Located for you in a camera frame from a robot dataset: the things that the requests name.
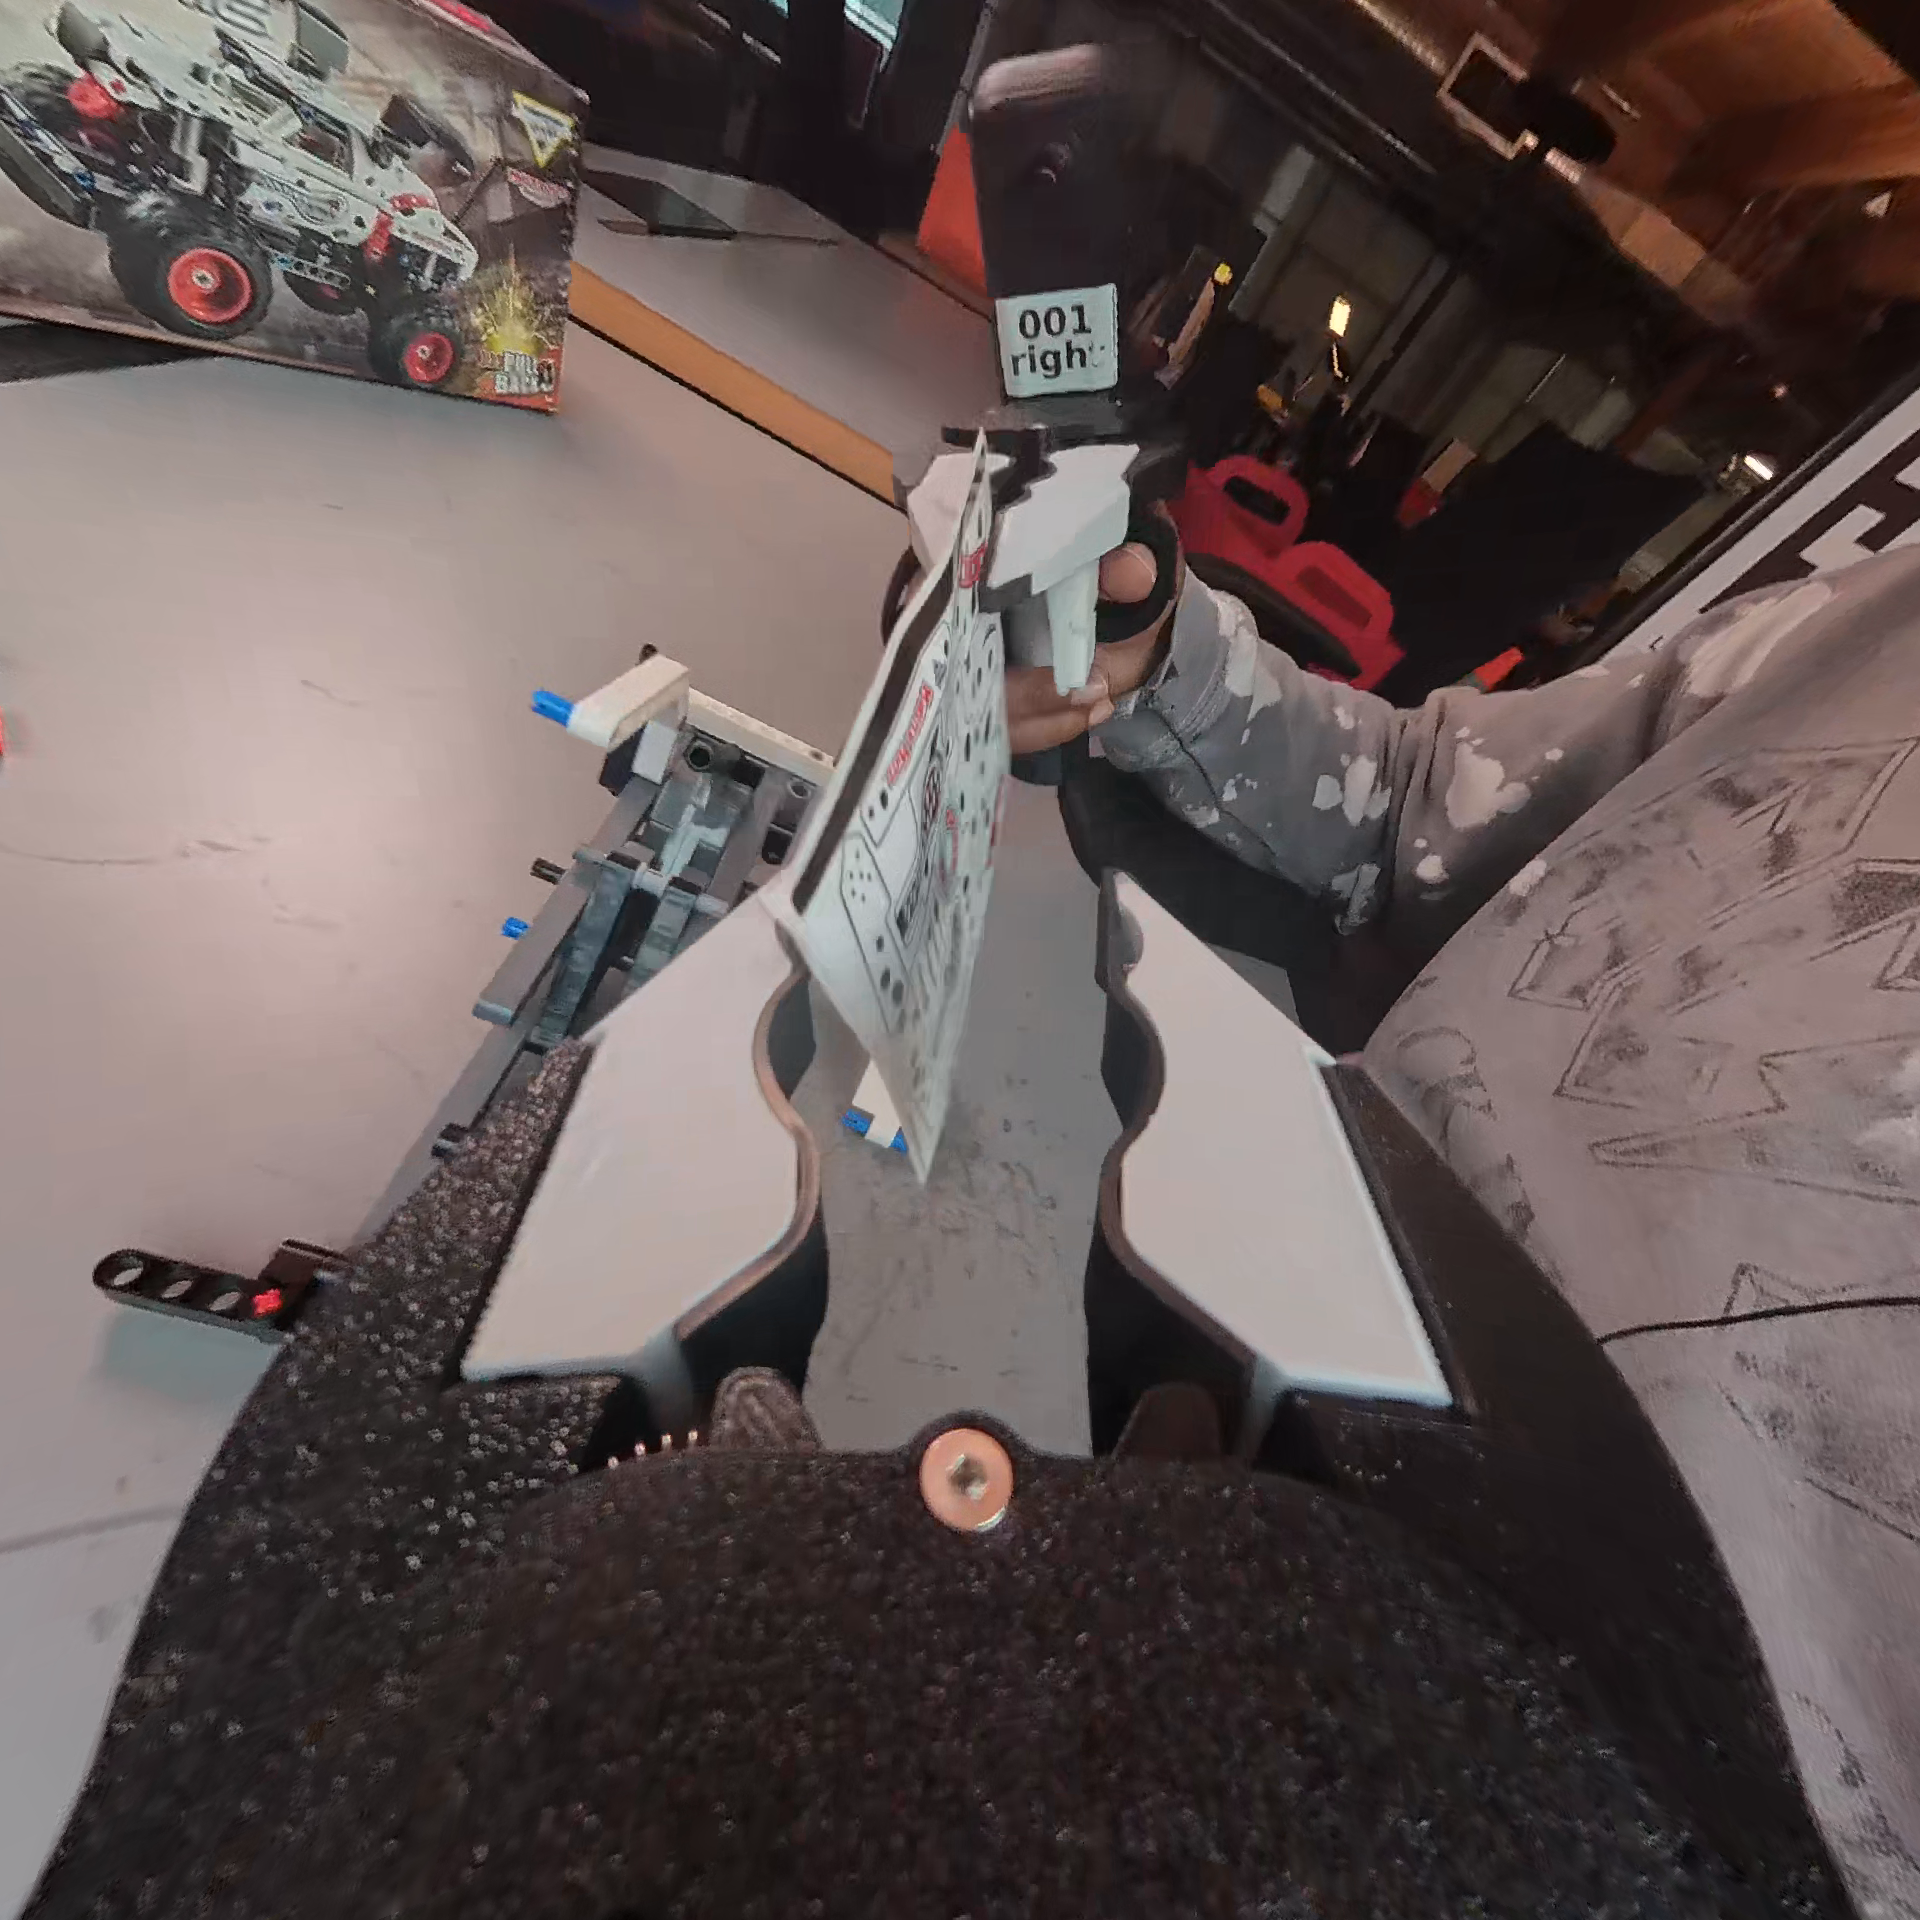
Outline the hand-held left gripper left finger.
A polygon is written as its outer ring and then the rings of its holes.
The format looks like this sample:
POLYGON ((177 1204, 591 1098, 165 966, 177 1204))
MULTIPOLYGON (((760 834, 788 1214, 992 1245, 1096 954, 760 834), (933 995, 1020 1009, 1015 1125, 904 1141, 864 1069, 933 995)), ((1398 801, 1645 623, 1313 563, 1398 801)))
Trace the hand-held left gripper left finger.
POLYGON ((464 1379, 689 1386, 688 1343, 802 1251, 820 1150, 790 1092, 808 973, 750 899, 586 1036, 586 1063, 464 1353, 464 1379))

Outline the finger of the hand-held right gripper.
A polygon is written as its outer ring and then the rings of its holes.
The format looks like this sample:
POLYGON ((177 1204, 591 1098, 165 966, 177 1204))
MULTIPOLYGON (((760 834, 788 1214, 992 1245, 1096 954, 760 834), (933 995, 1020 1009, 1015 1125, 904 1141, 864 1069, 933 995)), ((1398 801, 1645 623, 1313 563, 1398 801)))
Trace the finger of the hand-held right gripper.
POLYGON ((1049 454, 1041 474, 993 515, 981 603, 1004 612, 1041 598, 1119 546, 1130 519, 1134 467, 1136 447, 1049 454))
POLYGON ((937 570, 953 550, 981 474, 982 438, 961 438, 935 453, 903 499, 908 539, 921 570, 937 570))

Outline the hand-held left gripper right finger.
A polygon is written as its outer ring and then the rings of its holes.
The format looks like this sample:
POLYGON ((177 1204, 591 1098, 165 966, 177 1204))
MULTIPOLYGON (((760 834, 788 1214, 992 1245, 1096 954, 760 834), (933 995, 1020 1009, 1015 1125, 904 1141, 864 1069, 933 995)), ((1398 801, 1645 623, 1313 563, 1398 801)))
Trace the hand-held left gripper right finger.
POLYGON ((1142 1041, 1111 1161, 1108 1245, 1216 1337, 1241 1404, 1289 1390, 1418 1411, 1454 1405, 1334 1102, 1334 1061, 1289 1010, 1111 873, 1101 989, 1142 1041))

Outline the grey black toy chassis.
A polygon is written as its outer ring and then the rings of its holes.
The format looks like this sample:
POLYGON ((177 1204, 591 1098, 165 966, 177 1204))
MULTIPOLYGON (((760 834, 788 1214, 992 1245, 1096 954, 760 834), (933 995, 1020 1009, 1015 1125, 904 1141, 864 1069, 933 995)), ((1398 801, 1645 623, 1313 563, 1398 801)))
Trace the grey black toy chassis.
POLYGON ((506 919, 511 948, 470 1012, 486 1036, 360 1228, 367 1241, 504 1095, 696 943, 782 871, 832 757, 689 684, 661 783, 633 780, 566 861, 533 875, 550 901, 506 919))

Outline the toy sticker sheet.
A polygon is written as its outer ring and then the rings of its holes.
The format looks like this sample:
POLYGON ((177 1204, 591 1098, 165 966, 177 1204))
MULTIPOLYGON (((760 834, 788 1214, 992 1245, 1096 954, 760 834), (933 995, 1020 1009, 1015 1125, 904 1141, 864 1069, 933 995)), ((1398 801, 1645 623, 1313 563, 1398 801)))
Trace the toy sticker sheet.
POLYGON ((921 567, 804 829, 782 926, 879 1063, 908 1161, 929 1174, 969 1020, 1010 775, 992 454, 942 567, 921 567))

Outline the person's right forearm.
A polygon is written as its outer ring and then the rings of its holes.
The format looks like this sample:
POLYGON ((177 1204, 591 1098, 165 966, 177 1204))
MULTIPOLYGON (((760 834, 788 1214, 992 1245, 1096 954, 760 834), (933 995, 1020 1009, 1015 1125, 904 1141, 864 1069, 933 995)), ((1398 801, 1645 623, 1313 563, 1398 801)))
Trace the person's right forearm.
POLYGON ((1692 654, 1629 655, 1415 708, 1301 670, 1234 596, 1188 582, 1158 662, 1094 726, 1173 817, 1326 906, 1440 927, 1546 875, 1546 847, 1719 703, 1692 654))

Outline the grey desk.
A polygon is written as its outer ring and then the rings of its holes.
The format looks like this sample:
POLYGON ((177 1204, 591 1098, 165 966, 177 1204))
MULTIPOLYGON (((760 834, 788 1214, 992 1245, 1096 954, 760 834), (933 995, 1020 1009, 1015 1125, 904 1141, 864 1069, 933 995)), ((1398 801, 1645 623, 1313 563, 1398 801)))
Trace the grey desk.
POLYGON ((189 355, 5 387, 5 1881, 266 1357, 103 1303, 390 1211, 647 641, 832 749, 903 519, 574 331, 558 417, 189 355))

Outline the person's right hand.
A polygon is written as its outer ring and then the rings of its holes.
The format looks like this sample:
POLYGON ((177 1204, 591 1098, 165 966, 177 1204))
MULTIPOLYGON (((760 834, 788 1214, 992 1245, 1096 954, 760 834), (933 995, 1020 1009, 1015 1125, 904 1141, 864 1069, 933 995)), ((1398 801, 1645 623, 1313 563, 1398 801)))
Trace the person's right hand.
POLYGON ((1041 662, 1006 666, 1004 701, 1010 755, 1053 753, 1103 726, 1114 718, 1119 703, 1161 671, 1186 577, 1176 546, 1169 555, 1173 587, 1166 603, 1158 601, 1161 555, 1152 543, 1130 539, 1100 563, 1094 610, 1114 615, 1129 631, 1094 647, 1084 686, 1058 691, 1050 668, 1041 662))

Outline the orange bag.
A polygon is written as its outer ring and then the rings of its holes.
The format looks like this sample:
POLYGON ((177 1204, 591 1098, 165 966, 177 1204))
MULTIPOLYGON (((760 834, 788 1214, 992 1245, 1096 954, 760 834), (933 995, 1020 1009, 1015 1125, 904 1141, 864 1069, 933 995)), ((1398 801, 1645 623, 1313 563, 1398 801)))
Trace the orange bag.
POLYGON ((954 298, 989 301, 967 125, 953 125, 943 135, 918 217, 917 252, 954 298))

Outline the red chair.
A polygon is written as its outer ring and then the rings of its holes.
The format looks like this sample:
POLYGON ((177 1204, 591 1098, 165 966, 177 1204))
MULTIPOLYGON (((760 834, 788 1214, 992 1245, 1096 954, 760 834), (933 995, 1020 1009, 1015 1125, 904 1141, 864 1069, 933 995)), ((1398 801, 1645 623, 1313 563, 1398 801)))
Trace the red chair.
POLYGON ((1169 517, 1186 567, 1241 601, 1295 666, 1376 689, 1401 660, 1386 590, 1343 548, 1306 538, 1310 493, 1292 468, 1232 454, 1190 463, 1169 517))

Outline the adjoining grey table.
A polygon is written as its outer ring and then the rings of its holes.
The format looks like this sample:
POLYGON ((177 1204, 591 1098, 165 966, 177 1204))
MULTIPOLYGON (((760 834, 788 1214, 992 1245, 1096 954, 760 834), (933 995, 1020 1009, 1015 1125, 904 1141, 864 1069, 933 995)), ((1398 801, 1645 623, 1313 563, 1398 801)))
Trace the adjoining grey table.
POLYGON ((590 147, 568 315, 896 506, 1000 399, 992 323, 786 191, 590 147))

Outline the person's grey printed sweatshirt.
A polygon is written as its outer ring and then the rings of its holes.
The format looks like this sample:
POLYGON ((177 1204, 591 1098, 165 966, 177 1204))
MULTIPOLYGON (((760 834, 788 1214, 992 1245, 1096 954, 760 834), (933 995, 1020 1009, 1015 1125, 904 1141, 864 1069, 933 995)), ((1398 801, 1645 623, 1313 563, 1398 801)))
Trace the person's grey printed sweatshirt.
POLYGON ((1916 550, 1631 655, 1676 652, 1719 703, 1364 1059, 1612 1349, 1855 1911, 1916 1916, 1916 550))

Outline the black white sign board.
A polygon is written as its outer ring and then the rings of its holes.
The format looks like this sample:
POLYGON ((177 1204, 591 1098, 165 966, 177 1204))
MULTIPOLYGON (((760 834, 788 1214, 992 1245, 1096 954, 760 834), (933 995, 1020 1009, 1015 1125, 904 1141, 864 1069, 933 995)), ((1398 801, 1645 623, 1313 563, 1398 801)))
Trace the black white sign board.
POLYGON ((1701 538, 1596 631, 1575 666, 1596 666, 1620 647, 1660 647, 1743 593, 1798 585, 1916 541, 1917 372, 1910 371, 1815 454, 1701 538))

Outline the black toy set box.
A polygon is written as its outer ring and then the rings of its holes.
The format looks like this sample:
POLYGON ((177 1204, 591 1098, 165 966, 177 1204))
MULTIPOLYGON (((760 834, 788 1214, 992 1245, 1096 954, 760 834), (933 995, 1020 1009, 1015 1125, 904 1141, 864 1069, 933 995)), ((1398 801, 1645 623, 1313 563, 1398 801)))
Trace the black toy set box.
POLYGON ((552 412, 586 98, 497 11, 5 3, 5 317, 552 412))

